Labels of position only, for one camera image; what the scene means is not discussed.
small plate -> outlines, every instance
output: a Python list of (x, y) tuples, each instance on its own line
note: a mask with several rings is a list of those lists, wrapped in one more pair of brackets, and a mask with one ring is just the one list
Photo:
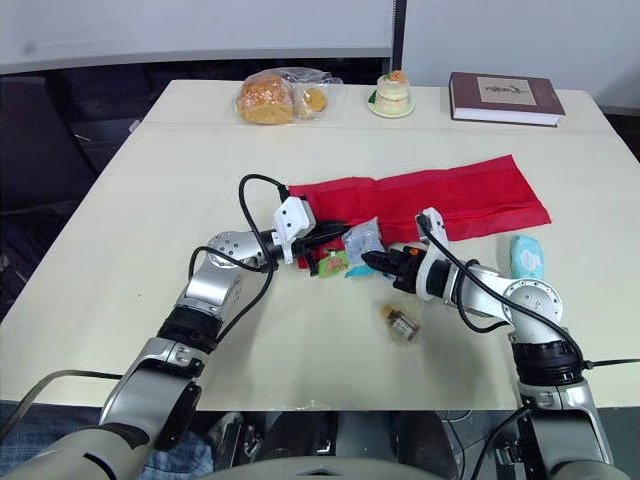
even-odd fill
[(413, 109), (416, 108), (416, 102), (413, 100), (413, 97), (409, 95), (409, 105), (407, 105), (407, 108), (404, 110), (404, 112), (383, 113), (376, 109), (376, 90), (374, 90), (371, 96), (369, 97), (369, 99), (367, 100), (367, 107), (369, 107), (369, 110), (371, 110), (373, 113), (375, 113), (380, 117), (400, 118), (400, 117), (406, 117), (411, 112), (413, 112)]

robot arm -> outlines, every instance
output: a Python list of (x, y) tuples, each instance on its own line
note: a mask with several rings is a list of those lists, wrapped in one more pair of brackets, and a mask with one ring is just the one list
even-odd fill
[[(520, 422), (529, 477), (549, 477), (567, 462), (613, 464), (611, 449), (596, 410), (591, 390), (582, 377), (583, 361), (556, 330), (514, 310), (470, 281), (435, 245), (447, 248), (444, 222), (434, 209), (416, 217), (426, 251), (404, 247), (389, 253), (363, 255), (372, 268), (394, 275), (394, 287), (415, 293), (425, 301), (441, 299), (446, 305), (480, 316), (503, 320), (512, 328), (508, 337), (519, 377), (522, 403), (531, 409)], [(562, 318), (558, 292), (537, 279), (511, 279), (476, 264), (469, 272), (500, 297), (536, 312), (555, 324)]]
[[(340, 222), (316, 225), (306, 201), (289, 197), (274, 214), (275, 229), (262, 232), (275, 263), (307, 258), (311, 250), (342, 235)], [(253, 232), (224, 232), (208, 244), (254, 271), (267, 260)], [(136, 478), (155, 450), (169, 450), (185, 433), (200, 398), (200, 377), (216, 339), (243, 300), (255, 294), (257, 275), (207, 253), (189, 279), (171, 314), (150, 338), (109, 395), (99, 425), (55, 442), (21, 465), (8, 479), (114, 480)]]

blue packet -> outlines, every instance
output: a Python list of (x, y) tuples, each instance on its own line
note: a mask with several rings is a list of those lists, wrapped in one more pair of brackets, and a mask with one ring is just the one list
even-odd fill
[(544, 277), (544, 254), (535, 238), (516, 235), (511, 239), (511, 276), (538, 280)]
[(344, 274), (344, 278), (349, 277), (366, 277), (367, 275), (372, 275), (374, 273), (379, 273), (377, 270), (374, 270), (369, 265), (358, 265), (357, 267), (352, 268), (347, 273)]

person's jeans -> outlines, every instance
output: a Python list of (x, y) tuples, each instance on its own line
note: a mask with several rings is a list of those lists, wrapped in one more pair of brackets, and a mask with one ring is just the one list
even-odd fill
[[(15, 406), (14, 402), (0, 402), (2, 423)], [(95, 425), (99, 416), (98, 408), (33, 405), (0, 444), (0, 476), (6, 475), (64, 435)], [(155, 452), (151, 455), (138, 479), (187, 480), (212, 472), (211, 444), (189, 432), (170, 452)]]

red cloth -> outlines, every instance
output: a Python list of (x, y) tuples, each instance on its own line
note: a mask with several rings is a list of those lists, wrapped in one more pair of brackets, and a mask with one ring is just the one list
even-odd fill
[(414, 217), (435, 207), (449, 240), (551, 223), (511, 155), (449, 170), (373, 180), (350, 177), (289, 187), (305, 195), (317, 221), (357, 225), (378, 217), (382, 243), (418, 241)]

